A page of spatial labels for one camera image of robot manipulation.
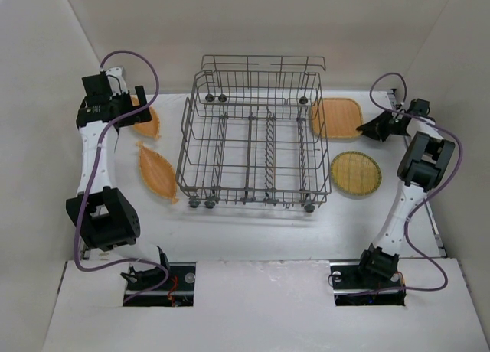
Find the dishwasher rack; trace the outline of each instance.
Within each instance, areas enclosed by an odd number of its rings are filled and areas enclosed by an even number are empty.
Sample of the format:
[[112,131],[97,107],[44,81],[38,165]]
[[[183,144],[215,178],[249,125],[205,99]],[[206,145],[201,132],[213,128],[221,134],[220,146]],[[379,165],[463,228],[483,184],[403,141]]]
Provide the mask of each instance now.
[[264,203],[313,212],[331,192],[312,116],[323,57],[204,55],[185,101],[176,180],[193,208]]

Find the dish rack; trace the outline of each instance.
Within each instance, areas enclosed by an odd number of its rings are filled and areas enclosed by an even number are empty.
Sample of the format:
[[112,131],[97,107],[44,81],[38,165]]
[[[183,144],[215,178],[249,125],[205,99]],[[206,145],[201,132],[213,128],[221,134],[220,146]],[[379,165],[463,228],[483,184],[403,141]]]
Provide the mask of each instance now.
[[[193,208],[263,203],[313,212],[331,192],[312,132],[323,57],[204,55],[185,101],[176,180]],[[317,114],[323,109],[316,109]]]

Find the metal wire rack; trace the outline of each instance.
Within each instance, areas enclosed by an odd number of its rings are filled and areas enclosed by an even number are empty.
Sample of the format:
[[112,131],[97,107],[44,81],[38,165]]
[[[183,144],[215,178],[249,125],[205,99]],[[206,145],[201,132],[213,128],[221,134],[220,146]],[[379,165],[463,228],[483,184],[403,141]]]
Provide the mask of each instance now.
[[[185,101],[176,180],[189,205],[301,205],[331,192],[328,144],[314,135],[323,57],[204,55]],[[316,115],[323,109],[316,109]]]

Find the white wall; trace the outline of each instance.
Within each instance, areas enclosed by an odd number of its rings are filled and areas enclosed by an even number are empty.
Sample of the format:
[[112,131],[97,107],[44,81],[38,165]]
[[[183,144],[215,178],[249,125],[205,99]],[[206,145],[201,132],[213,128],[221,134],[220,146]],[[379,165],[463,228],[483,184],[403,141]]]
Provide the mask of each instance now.
[[[162,91],[189,91],[202,54],[209,53],[323,55],[328,68],[324,86],[366,89],[387,70],[408,70],[447,1],[70,3],[98,57],[116,47],[140,51],[159,70]],[[129,60],[127,65],[135,71],[129,80],[152,86],[144,64]]]
[[459,176],[433,201],[448,254],[461,260],[490,338],[490,0],[450,0],[408,72],[410,97],[465,147]]
[[2,0],[0,70],[0,350],[24,352],[42,348],[70,258],[80,77],[97,62],[67,0]]

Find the cable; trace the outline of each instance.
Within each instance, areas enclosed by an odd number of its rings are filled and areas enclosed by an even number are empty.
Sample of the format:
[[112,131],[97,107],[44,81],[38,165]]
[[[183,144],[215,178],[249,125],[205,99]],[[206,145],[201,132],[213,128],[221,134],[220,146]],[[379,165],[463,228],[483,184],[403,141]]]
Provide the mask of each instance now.
[[107,54],[102,59],[102,61],[100,62],[100,71],[103,71],[104,64],[107,62],[107,60],[109,58],[111,58],[111,56],[116,55],[116,54],[129,54],[129,55],[132,55],[132,56],[136,56],[137,58],[143,60],[149,66],[149,68],[151,69],[151,71],[153,73],[153,76],[155,77],[155,95],[144,106],[141,106],[138,109],[134,109],[131,112],[124,113],[121,116],[117,116],[115,119],[109,121],[109,123],[104,127],[103,131],[101,132],[100,137],[99,137],[99,140],[97,141],[97,151],[96,151],[95,160],[94,160],[94,163],[93,163],[92,172],[90,173],[90,177],[89,177],[89,180],[87,182],[87,187],[85,188],[85,192],[83,193],[82,203],[80,205],[80,211],[78,212],[77,225],[75,227],[75,240],[73,242],[73,256],[74,256],[74,260],[75,260],[75,266],[77,266],[77,268],[81,272],[96,272],[98,270],[109,268],[110,266],[115,266],[115,265],[118,265],[118,264],[122,264],[124,262],[139,262],[139,263],[142,263],[142,264],[148,264],[148,265],[151,265],[151,266],[156,266],[157,268],[161,269],[164,272],[165,277],[163,278],[163,280],[159,284],[153,285],[152,287],[148,287],[146,289],[143,289],[142,291],[139,291],[137,293],[134,293],[133,295],[128,296],[127,298],[125,298],[123,300],[123,303],[126,303],[129,300],[135,298],[136,296],[139,296],[139,295],[141,295],[141,294],[143,294],[145,292],[148,292],[148,291],[152,291],[152,290],[160,287],[161,285],[165,284],[165,282],[167,282],[167,279],[168,279],[168,270],[164,266],[162,266],[161,264],[158,264],[157,262],[150,262],[148,260],[133,259],[133,258],[116,260],[114,262],[109,262],[109,263],[103,264],[101,266],[95,266],[93,268],[86,268],[86,267],[84,267],[81,264],[81,262],[80,262],[80,256],[79,256],[79,253],[78,253],[78,249],[79,249],[79,245],[80,245],[80,230],[81,230],[81,227],[82,227],[83,215],[85,214],[85,209],[87,207],[87,201],[88,201],[88,197],[89,197],[89,194],[90,194],[90,189],[92,187],[93,180],[95,179],[95,175],[96,175],[96,172],[97,172],[97,167],[99,166],[100,152],[102,150],[102,142],[103,142],[104,136],[109,131],[109,129],[115,123],[117,123],[118,121],[121,121],[122,119],[125,119],[127,117],[132,116],[132,115],[135,115],[136,113],[140,113],[144,109],[149,108],[149,106],[152,103],[154,103],[155,100],[157,99],[157,97],[158,97],[158,90],[160,88],[160,81],[158,79],[158,75],[157,75],[156,70],[153,67],[153,65],[144,56],[142,56],[142,55],[140,55],[140,54],[138,54],[138,53],[136,53],[134,51],[117,50],[117,51],[113,51],[113,52]]
[[[408,92],[408,90],[407,90],[407,82],[405,81],[405,79],[403,78],[403,76],[400,73],[386,73],[386,74],[383,74],[382,76],[380,76],[379,78],[377,78],[376,81],[374,81],[373,85],[369,89],[369,98],[370,98],[371,102],[376,107],[382,109],[383,111],[388,111],[388,112],[394,112],[394,111],[392,109],[387,109],[386,107],[383,107],[382,105],[380,105],[379,103],[377,103],[374,100],[374,97],[373,97],[373,90],[376,87],[376,85],[382,79],[384,79],[385,77],[391,76],[391,75],[394,75],[394,76],[399,77],[401,79],[401,82],[402,82],[403,88],[404,88],[403,103],[405,103],[405,100],[407,99],[407,92]],[[453,178],[456,176],[456,173],[458,172],[459,167],[461,166],[461,162],[462,162],[462,156],[463,156],[462,143],[461,143],[461,140],[459,140],[459,138],[454,133],[452,133],[449,130],[446,130],[446,129],[444,129],[444,128],[436,125],[436,124],[429,123],[425,119],[420,118],[419,116],[411,115],[411,114],[406,113],[406,112],[398,112],[398,111],[395,111],[395,113],[397,113],[399,115],[402,115],[402,116],[410,117],[411,119],[419,120],[419,121],[425,123],[427,126],[430,126],[431,128],[434,128],[435,130],[438,130],[440,132],[444,132],[445,134],[447,134],[451,138],[453,138],[454,141],[456,142],[456,144],[458,145],[458,160],[456,161],[456,165],[454,166],[454,169],[452,170],[452,172],[449,175],[449,177],[437,189],[435,189],[429,195],[427,195],[427,197],[424,200],[422,200],[419,204],[417,204],[417,206],[408,214],[407,219],[405,220],[405,224],[403,225],[403,232],[404,232],[405,238],[407,239],[408,245],[417,254],[419,254],[420,256],[422,256],[424,259],[429,260],[441,272],[441,274],[443,275],[443,278],[444,278],[444,282],[442,283],[442,285],[440,285],[438,287],[433,287],[433,288],[421,288],[421,287],[410,287],[410,286],[397,286],[397,287],[380,288],[380,289],[376,289],[376,290],[370,290],[370,291],[364,291],[364,292],[358,292],[358,293],[351,293],[350,295],[352,295],[352,296],[373,295],[373,294],[377,294],[379,292],[385,292],[385,291],[403,291],[403,290],[405,290],[405,291],[420,291],[420,292],[435,292],[435,291],[440,291],[440,290],[444,289],[445,287],[447,287],[447,285],[449,283],[448,276],[447,276],[446,272],[444,271],[444,269],[442,268],[442,266],[440,266],[434,259],[430,258],[428,255],[426,255],[421,250],[419,250],[412,243],[412,241],[410,240],[410,237],[409,237],[409,233],[408,233],[408,226],[409,226],[410,220],[412,219],[413,215],[421,207],[423,207],[426,203],[428,203],[429,200],[433,199],[438,193],[440,193],[442,190],[444,190],[444,188],[449,184],[449,182],[451,182],[453,180]]]
[[119,94],[123,94],[123,89],[121,88],[121,81],[119,80],[119,78],[113,76],[113,75],[110,75],[110,74],[106,74],[108,77],[111,77],[111,78],[114,78],[116,81],[117,81],[117,84],[119,85]]

